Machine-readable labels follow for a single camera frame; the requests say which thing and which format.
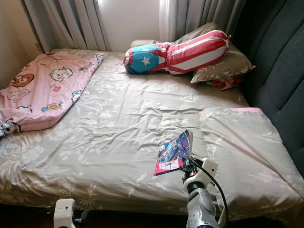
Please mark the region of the grey pleated curtain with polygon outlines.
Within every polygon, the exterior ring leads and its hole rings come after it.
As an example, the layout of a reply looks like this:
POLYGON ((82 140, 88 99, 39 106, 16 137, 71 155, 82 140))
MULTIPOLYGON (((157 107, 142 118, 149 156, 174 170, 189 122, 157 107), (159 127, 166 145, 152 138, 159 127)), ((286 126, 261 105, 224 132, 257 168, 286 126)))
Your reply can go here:
POLYGON ((175 41, 204 24, 213 22, 231 35, 246 0, 160 0, 160 41, 175 41))
POLYGON ((39 48, 110 51, 101 0, 20 0, 39 48))

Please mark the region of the red blue star bolster pillow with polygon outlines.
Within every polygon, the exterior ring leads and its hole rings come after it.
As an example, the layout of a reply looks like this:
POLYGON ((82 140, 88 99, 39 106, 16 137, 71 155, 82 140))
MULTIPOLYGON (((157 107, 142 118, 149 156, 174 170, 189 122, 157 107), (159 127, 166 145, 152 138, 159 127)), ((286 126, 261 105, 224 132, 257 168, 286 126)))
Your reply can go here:
POLYGON ((123 65, 131 74, 185 74, 222 59, 229 50, 229 39, 221 30, 212 30, 185 43, 132 47, 124 55, 123 65))

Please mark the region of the dark grey upholstered headboard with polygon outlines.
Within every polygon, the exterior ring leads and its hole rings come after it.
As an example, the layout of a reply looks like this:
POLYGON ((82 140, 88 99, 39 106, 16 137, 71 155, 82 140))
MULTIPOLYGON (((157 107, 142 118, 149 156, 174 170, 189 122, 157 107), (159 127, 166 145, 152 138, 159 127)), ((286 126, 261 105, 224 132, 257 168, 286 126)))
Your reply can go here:
POLYGON ((256 67, 240 89, 280 131, 304 126, 304 0, 246 0, 233 42, 256 67))

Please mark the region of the folded beige floral duvet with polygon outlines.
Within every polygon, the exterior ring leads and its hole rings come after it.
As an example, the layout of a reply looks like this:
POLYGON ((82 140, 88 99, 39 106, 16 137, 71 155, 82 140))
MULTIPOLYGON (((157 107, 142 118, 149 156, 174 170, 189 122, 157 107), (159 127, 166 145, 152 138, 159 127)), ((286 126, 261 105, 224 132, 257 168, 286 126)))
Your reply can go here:
POLYGON ((200 130, 230 220, 265 216, 304 228, 304 178, 260 109, 204 109, 200 130))

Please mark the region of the colourful comic book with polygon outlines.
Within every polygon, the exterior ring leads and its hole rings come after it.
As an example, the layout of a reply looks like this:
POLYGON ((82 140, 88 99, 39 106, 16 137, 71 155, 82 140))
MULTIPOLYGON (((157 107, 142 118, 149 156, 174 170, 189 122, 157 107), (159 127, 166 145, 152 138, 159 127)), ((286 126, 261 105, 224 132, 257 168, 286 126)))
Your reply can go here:
POLYGON ((191 156, 191 143, 192 132, 185 130, 175 139, 161 145, 154 176, 170 173, 183 167, 184 159, 191 156))

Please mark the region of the plain beige pillow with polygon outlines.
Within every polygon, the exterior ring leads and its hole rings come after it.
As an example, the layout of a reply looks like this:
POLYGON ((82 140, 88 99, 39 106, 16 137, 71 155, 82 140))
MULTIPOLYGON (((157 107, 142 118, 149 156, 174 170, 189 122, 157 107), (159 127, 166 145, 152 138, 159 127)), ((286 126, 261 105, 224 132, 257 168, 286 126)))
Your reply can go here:
MULTIPOLYGON (((209 22, 207 24, 204 24, 203 26, 200 26, 200 28, 197 28, 195 30, 193 30, 190 33, 187 33, 186 35, 184 35, 183 37, 181 37, 180 39, 177 39, 176 41, 170 41, 170 43, 185 43, 189 40, 194 39, 195 37, 199 37, 200 35, 203 35, 204 33, 210 32, 212 30, 219 30, 219 28, 217 27, 217 25, 213 22, 209 22)), ((134 47, 139 47, 139 46, 143 46, 143 45, 148 45, 148 44, 157 44, 157 43, 161 43, 158 40, 152 40, 152 39, 139 39, 139 40, 134 40, 130 47, 134 48, 134 47)))

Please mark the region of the bed with beige floral sheet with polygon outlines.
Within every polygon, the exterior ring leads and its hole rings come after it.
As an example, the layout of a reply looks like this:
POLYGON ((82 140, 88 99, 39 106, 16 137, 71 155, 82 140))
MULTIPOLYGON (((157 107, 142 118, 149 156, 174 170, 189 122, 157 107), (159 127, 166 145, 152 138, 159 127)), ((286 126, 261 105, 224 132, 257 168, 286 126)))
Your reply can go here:
POLYGON ((304 228, 304 180, 279 143, 260 130, 263 146, 245 145, 243 127, 200 128, 206 108, 245 108, 238 89, 192 84, 188 76, 131 75, 123 54, 104 60, 52 128, 0 140, 0 201, 45 207, 72 198, 78 209, 187 214, 181 171, 154 176, 161 144, 191 130, 193 156, 219 164, 215 176, 229 219, 276 219, 304 228))

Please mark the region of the red cloth item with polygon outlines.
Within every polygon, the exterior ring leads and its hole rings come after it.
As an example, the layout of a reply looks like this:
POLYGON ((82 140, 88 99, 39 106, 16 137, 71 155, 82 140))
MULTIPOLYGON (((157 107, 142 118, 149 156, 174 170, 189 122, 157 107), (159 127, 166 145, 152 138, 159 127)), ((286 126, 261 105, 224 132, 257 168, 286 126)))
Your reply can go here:
POLYGON ((224 91, 234 86, 238 86, 242 82, 243 82, 243 76, 235 76, 235 77, 213 80, 212 85, 213 87, 219 87, 220 91, 224 91))

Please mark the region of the pink cartoon bear blanket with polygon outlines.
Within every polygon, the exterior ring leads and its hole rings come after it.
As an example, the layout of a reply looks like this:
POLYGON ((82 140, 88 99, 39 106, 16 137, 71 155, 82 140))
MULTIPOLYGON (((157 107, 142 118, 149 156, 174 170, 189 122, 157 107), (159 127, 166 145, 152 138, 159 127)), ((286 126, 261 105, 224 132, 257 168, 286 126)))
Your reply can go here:
POLYGON ((67 52, 40 54, 0 90, 0 136, 45 130, 82 95, 104 58, 67 52))

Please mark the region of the beige floral pillow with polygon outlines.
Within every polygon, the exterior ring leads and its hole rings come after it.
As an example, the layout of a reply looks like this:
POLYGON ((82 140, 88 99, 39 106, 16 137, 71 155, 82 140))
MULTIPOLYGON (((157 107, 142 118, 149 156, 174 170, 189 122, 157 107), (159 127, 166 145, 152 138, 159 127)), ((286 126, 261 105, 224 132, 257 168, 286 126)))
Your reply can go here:
POLYGON ((206 82, 240 76, 256 66, 233 43, 229 44, 226 55, 217 63, 195 70, 191 83, 206 82))

